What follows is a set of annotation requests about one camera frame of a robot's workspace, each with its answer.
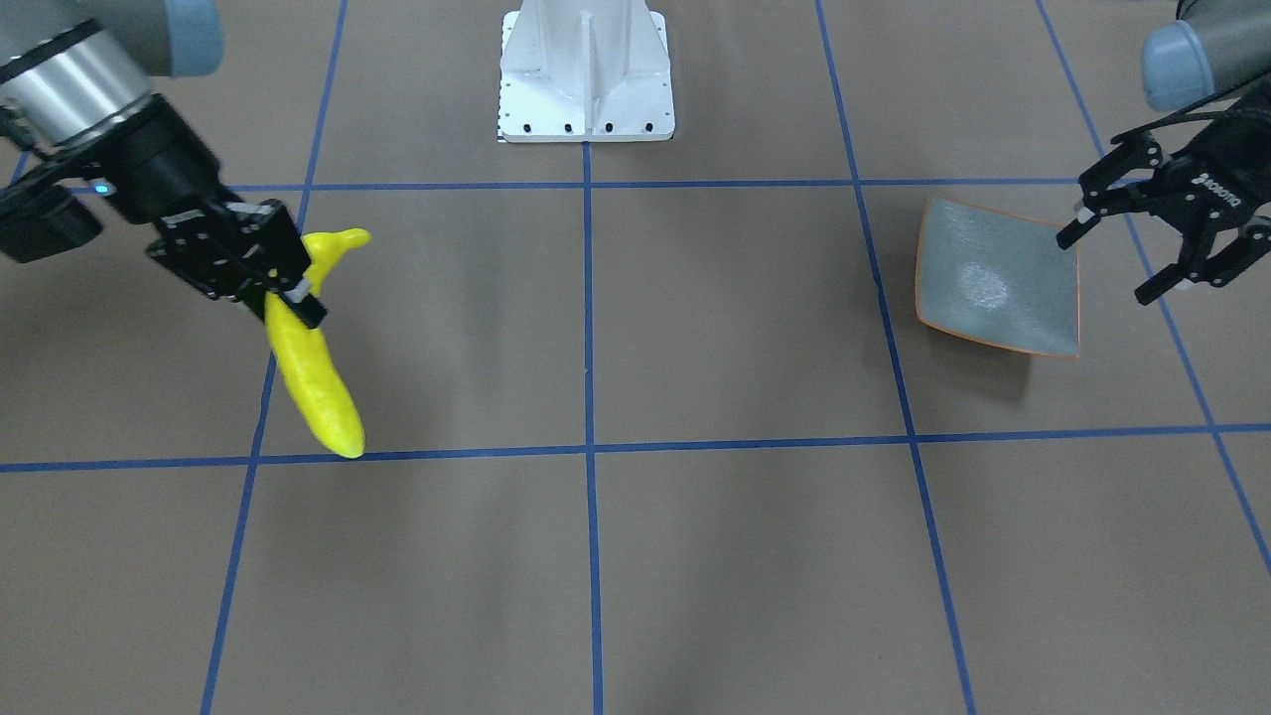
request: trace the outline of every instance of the robotic arm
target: robotic arm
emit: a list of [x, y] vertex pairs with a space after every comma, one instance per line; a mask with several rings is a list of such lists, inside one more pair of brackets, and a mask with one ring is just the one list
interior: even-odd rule
[[[1271, 201], [1271, 4], [1182, 0], [1177, 17], [1145, 44], [1144, 83], [1154, 108], [1181, 108], [1112, 138], [1116, 149], [1080, 175], [1077, 218], [1057, 235], [1068, 249], [1101, 218], [1138, 211], [1178, 231], [1177, 260], [1135, 290], [1144, 305], [1183, 279], [1225, 286], [1271, 250], [1271, 218], [1256, 215]], [[1239, 91], [1228, 109], [1195, 112]], [[1196, 121], [1210, 124], [1173, 154], [1152, 133]], [[1113, 187], [1136, 169], [1152, 177]], [[1228, 230], [1235, 236], [1211, 254]]]
[[[0, 135], [41, 159], [0, 190], [0, 251], [29, 262], [97, 236], [102, 224], [61, 184], [78, 178], [128, 222], [151, 224], [159, 237], [146, 254], [207, 297], [263, 320], [273, 292], [318, 326], [327, 310], [286, 206], [247, 202], [221, 183], [216, 156], [94, 17], [121, 22], [142, 5], [0, 0]], [[155, 43], [130, 46], [155, 74], [177, 74]]]

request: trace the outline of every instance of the yellow banana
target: yellow banana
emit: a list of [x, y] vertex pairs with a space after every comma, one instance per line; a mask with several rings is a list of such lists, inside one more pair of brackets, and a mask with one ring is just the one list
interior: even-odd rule
[[[366, 245], [370, 239], [371, 234], [362, 229], [301, 236], [311, 260], [305, 277], [313, 284], [313, 293], [322, 291], [323, 281], [344, 251]], [[282, 381], [309, 431], [336, 455], [348, 460], [361, 457], [366, 451], [362, 419], [330, 362], [322, 329], [305, 326], [281, 297], [269, 292], [264, 296], [264, 330]]]

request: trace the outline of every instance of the blue tape line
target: blue tape line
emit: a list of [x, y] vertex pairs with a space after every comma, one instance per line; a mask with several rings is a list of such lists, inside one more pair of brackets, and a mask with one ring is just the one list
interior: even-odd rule
[[596, 497], [595, 292], [592, 282], [591, 144], [582, 145], [583, 411], [587, 456], [587, 551], [591, 574], [591, 707], [605, 712], [604, 624], [600, 603], [600, 504]]
[[[1232, 434], [1271, 433], [1268, 424], [1219, 425], [1219, 432]], [[1135, 437], [1166, 437], [1209, 434], [1207, 425], [1176, 425], [1154, 428], [1106, 428], [1089, 431], [1035, 431], [1002, 433], [953, 433], [953, 434], [915, 434], [919, 444], [948, 444], [976, 442], [1027, 442], [1027, 441], [1065, 441], [1065, 439], [1108, 439]], [[878, 447], [909, 444], [907, 436], [880, 437], [839, 437], [839, 438], [791, 438], [791, 439], [721, 439], [721, 441], [683, 441], [683, 442], [636, 442], [594, 444], [590, 450], [596, 455], [633, 455], [649, 452], [713, 452], [730, 450], [805, 450], [805, 448], [844, 448]], [[552, 457], [586, 455], [586, 444], [559, 444], [547, 447], [493, 447], [470, 450], [419, 450], [402, 452], [367, 452], [360, 462], [409, 462], [444, 460], [507, 460], [515, 457]], [[97, 462], [18, 462], [0, 465], [0, 474], [31, 472], [85, 472], [107, 470], [175, 470], [183, 467], [244, 467], [253, 462], [252, 457], [188, 457], [170, 460], [109, 460]], [[330, 453], [311, 455], [262, 455], [254, 460], [257, 465], [322, 465], [347, 462], [343, 457]]]
[[18, 156], [18, 165], [13, 168], [13, 177], [9, 179], [9, 183], [18, 183], [18, 179], [22, 178], [22, 173], [27, 170], [27, 160], [29, 157], [31, 157], [31, 151], [23, 151]]
[[624, 444], [597, 444], [599, 455], [632, 455], [638, 452], [714, 452], [727, 450], [798, 450], [815, 447], [877, 447], [882, 444], [909, 444], [905, 436], [807, 438], [807, 439], [735, 439], [705, 442], [637, 442]]
[[[1078, 180], [1063, 177], [985, 177], [985, 178], [894, 178], [894, 179], [690, 179], [690, 180], [596, 180], [592, 190], [614, 188], [782, 188], [782, 187], [843, 187], [843, 185], [1074, 185]], [[230, 187], [239, 192], [280, 192], [280, 190], [541, 190], [541, 189], [580, 189], [582, 182], [389, 182], [389, 183], [244, 183]], [[90, 193], [90, 188], [76, 187], [71, 190]]]
[[1166, 428], [1107, 428], [1094, 431], [1036, 431], [1010, 433], [957, 433], [918, 436], [923, 444], [948, 444], [962, 442], [1026, 442], [1038, 439], [1107, 439], [1116, 437], [1162, 437], [1209, 434], [1206, 425], [1179, 425]]
[[230, 546], [230, 563], [225, 569], [225, 588], [221, 592], [221, 608], [216, 616], [216, 634], [212, 638], [212, 654], [207, 662], [207, 681], [203, 683], [203, 700], [200, 715], [211, 715], [212, 698], [216, 695], [216, 678], [221, 671], [221, 654], [225, 650], [225, 632], [230, 622], [230, 607], [234, 603], [234, 587], [238, 583], [239, 559], [243, 555], [243, 537], [247, 533], [247, 518], [252, 511], [252, 493], [255, 489], [257, 458], [261, 456], [261, 446], [264, 443], [264, 425], [269, 419], [269, 403], [273, 395], [273, 378], [276, 363], [273, 354], [269, 354], [269, 363], [264, 370], [264, 385], [261, 389], [261, 418], [255, 424], [255, 434], [252, 437], [252, 457], [248, 461], [247, 476], [243, 479], [243, 497], [239, 500], [238, 521], [234, 525], [234, 544]]
[[[421, 450], [408, 452], [367, 452], [357, 458], [358, 462], [426, 462], [444, 460], [506, 460], [510, 457], [549, 457], [555, 455], [583, 455], [586, 447], [555, 446], [555, 447], [496, 447], [475, 450]], [[261, 465], [323, 465], [329, 462], [348, 462], [338, 455], [264, 455], [258, 462]]]
[[1244, 425], [1219, 425], [1220, 433], [1271, 433], [1271, 423], [1256, 423]]
[[597, 180], [595, 188], [780, 188], [791, 185], [852, 185], [852, 179], [690, 179]]
[[[1050, 19], [1050, 13], [1046, 11], [1046, 4], [1043, 0], [1035, 0], [1037, 4], [1037, 11], [1041, 13], [1042, 22], [1046, 24], [1046, 32], [1050, 34], [1051, 44], [1055, 47], [1055, 53], [1059, 55], [1059, 63], [1064, 67], [1064, 75], [1068, 77], [1068, 85], [1073, 90], [1073, 97], [1077, 99], [1077, 105], [1082, 110], [1082, 117], [1085, 119], [1085, 128], [1091, 132], [1091, 141], [1094, 142], [1094, 150], [1098, 151], [1099, 156], [1104, 155], [1103, 142], [1099, 138], [1099, 132], [1094, 127], [1094, 119], [1091, 117], [1089, 108], [1085, 104], [1085, 98], [1082, 95], [1082, 89], [1077, 84], [1077, 76], [1073, 74], [1073, 69], [1068, 62], [1068, 55], [1064, 52], [1064, 46], [1059, 41], [1059, 34], [1055, 32], [1055, 24]], [[1144, 271], [1150, 276], [1155, 271], [1152, 269], [1152, 260], [1148, 258], [1148, 251], [1143, 246], [1143, 239], [1139, 236], [1139, 230], [1130, 220], [1130, 216], [1125, 216], [1125, 224], [1130, 229], [1130, 237], [1134, 240], [1135, 250], [1139, 253], [1139, 260], [1143, 263]], [[1244, 513], [1244, 521], [1248, 523], [1249, 532], [1253, 536], [1253, 542], [1257, 545], [1258, 554], [1262, 556], [1262, 565], [1266, 568], [1267, 574], [1271, 574], [1271, 550], [1267, 547], [1266, 537], [1262, 533], [1262, 527], [1258, 525], [1257, 517], [1253, 514], [1253, 509], [1249, 505], [1248, 497], [1244, 491], [1244, 485], [1240, 484], [1240, 478], [1235, 471], [1235, 465], [1232, 464], [1232, 458], [1227, 452], [1227, 444], [1223, 442], [1221, 431], [1218, 427], [1218, 422], [1214, 419], [1214, 413], [1210, 410], [1209, 400], [1205, 398], [1205, 391], [1201, 389], [1200, 380], [1196, 377], [1196, 371], [1192, 367], [1191, 357], [1187, 353], [1187, 345], [1183, 343], [1182, 333], [1178, 330], [1178, 325], [1174, 321], [1173, 312], [1169, 310], [1169, 304], [1164, 297], [1157, 301], [1160, 305], [1160, 314], [1166, 317], [1166, 325], [1169, 328], [1169, 335], [1174, 340], [1174, 348], [1178, 351], [1178, 357], [1183, 363], [1183, 370], [1187, 373], [1187, 381], [1192, 386], [1192, 392], [1196, 395], [1196, 403], [1200, 404], [1201, 413], [1205, 415], [1205, 424], [1209, 427], [1209, 433], [1214, 438], [1214, 447], [1218, 450], [1219, 458], [1223, 462], [1223, 469], [1227, 470], [1227, 479], [1232, 483], [1232, 490], [1235, 491], [1235, 498], [1240, 504], [1240, 511]]]
[[90, 462], [18, 462], [0, 465], [0, 475], [31, 472], [90, 472], [111, 470], [174, 470], [180, 467], [244, 467], [248, 457], [187, 457], [172, 460], [102, 460]]
[[318, 121], [314, 123], [314, 141], [309, 147], [309, 168], [305, 169], [306, 189], [300, 197], [296, 211], [296, 224], [304, 225], [309, 212], [309, 196], [313, 190], [314, 175], [318, 173], [318, 155], [322, 151], [322, 137], [327, 130], [327, 109], [330, 105], [330, 91], [336, 84], [336, 66], [339, 63], [339, 46], [344, 41], [344, 18], [348, 15], [348, 0], [339, 1], [339, 14], [336, 17], [336, 37], [330, 42], [330, 57], [327, 60], [327, 79], [322, 88], [322, 102], [318, 104]]
[[899, 178], [859, 179], [860, 185], [1080, 185], [1077, 177], [965, 177], [965, 178]]
[[918, 480], [918, 493], [923, 503], [923, 517], [927, 522], [927, 536], [932, 545], [932, 559], [935, 565], [935, 577], [941, 587], [941, 598], [944, 602], [944, 618], [948, 624], [949, 641], [953, 645], [953, 657], [957, 663], [958, 681], [962, 685], [962, 700], [966, 704], [967, 715], [976, 714], [975, 693], [971, 687], [971, 676], [966, 664], [966, 654], [962, 649], [962, 635], [958, 629], [957, 611], [953, 607], [953, 592], [949, 587], [948, 573], [944, 568], [944, 550], [941, 546], [939, 530], [935, 525], [935, 512], [932, 507], [930, 491], [927, 485], [927, 474], [923, 469], [923, 456], [918, 446], [916, 431], [914, 429], [914, 417], [909, 406], [909, 395], [905, 390], [905, 375], [900, 366], [900, 352], [896, 348], [896, 335], [892, 329], [891, 311], [887, 307], [887, 291], [883, 287], [882, 271], [878, 267], [878, 253], [873, 243], [873, 230], [869, 225], [869, 211], [866, 206], [864, 190], [860, 185], [860, 171], [857, 166], [855, 150], [852, 145], [852, 127], [848, 122], [848, 112], [843, 102], [843, 90], [839, 83], [839, 71], [834, 61], [834, 50], [830, 43], [829, 25], [825, 20], [825, 6], [822, 0], [816, 0], [817, 22], [821, 25], [821, 42], [825, 44], [825, 61], [830, 71], [830, 84], [834, 86], [834, 102], [839, 112], [839, 124], [843, 131], [843, 145], [848, 152], [848, 166], [854, 180], [857, 197], [857, 210], [860, 213], [860, 227], [864, 232], [866, 249], [869, 254], [869, 271], [873, 273], [874, 284], [878, 288], [878, 311], [882, 315], [883, 331], [887, 337], [887, 352], [891, 356], [891, 368], [896, 380], [896, 394], [900, 399], [900, 410], [905, 418], [905, 436], [909, 442], [910, 458], [914, 462], [914, 475]]

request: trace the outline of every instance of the square plate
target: square plate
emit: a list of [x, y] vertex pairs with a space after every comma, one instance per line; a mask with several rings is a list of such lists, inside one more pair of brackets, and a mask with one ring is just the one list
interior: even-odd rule
[[1059, 227], [932, 198], [919, 234], [918, 319], [994, 347], [1077, 357], [1077, 253], [1056, 245]]

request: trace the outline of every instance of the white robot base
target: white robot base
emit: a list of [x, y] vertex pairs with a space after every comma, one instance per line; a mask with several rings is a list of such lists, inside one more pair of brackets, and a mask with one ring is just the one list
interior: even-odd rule
[[666, 18], [644, 0], [525, 0], [502, 36], [500, 141], [675, 133]]

